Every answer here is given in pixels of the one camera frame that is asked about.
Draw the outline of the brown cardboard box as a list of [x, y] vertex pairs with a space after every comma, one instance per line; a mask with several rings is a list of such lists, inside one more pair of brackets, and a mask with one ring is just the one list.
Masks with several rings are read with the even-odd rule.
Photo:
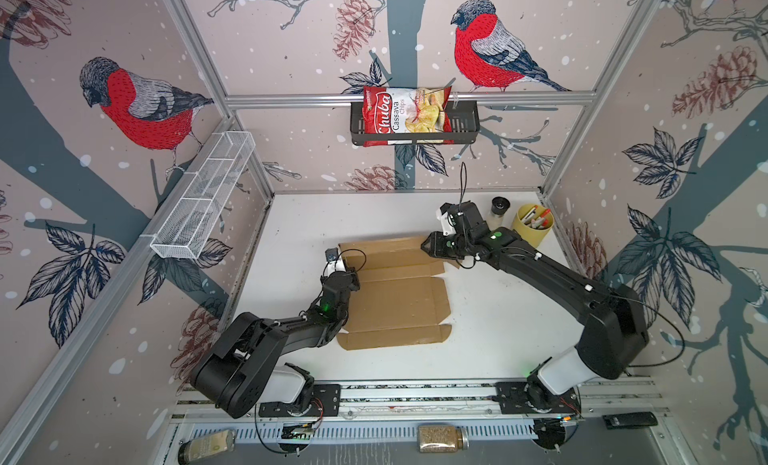
[[349, 318], [337, 335], [347, 351], [445, 342], [452, 325], [445, 262], [421, 249], [424, 236], [342, 243], [345, 264], [357, 270]]

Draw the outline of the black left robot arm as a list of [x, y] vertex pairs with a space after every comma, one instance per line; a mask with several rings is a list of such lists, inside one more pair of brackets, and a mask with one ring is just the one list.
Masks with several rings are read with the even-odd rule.
[[195, 365], [188, 383], [232, 418], [259, 402], [277, 403], [293, 415], [318, 407], [314, 377], [278, 361], [329, 344], [349, 319], [351, 295], [360, 289], [359, 269], [347, 265], [338, 248], [326, 250], [325, 258], [321, 290], [306, 310], [282, 319], [239, 314]]

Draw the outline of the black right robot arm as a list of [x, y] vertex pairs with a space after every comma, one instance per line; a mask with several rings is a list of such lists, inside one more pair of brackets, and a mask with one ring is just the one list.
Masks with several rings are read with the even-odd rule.
[[538, 365], [526, 379], [528, 403], [549, 411], [574, 387], [595, 378], [615, 380], [648, 344], [643, 303], [622, 285], [612, 288], [542, 254], [518, 232], [496, 230], [471, 202], [443, 204], [443, 229], [428, 235], [421, 250], [461, 263], [471, 257], [522, 279], [569, 312], [582, 326], [579, 341]]

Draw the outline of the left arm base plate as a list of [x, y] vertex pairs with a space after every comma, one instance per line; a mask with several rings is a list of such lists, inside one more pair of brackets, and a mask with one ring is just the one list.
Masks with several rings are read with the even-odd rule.
[[324, 418], [339, 413], [341, 387], [338, 384], [305, 385], [289, 402], [276, 399], [260, 402], [256, 407], [259, 418]]

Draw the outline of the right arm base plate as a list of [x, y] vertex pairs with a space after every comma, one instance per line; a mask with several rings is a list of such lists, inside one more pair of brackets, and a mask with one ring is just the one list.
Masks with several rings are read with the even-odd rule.
[[504, 415], [579, 415], [581, 404], [574, 389], [554, 395], [544, 386], [524, 381], [497, 382], [496, 398]]

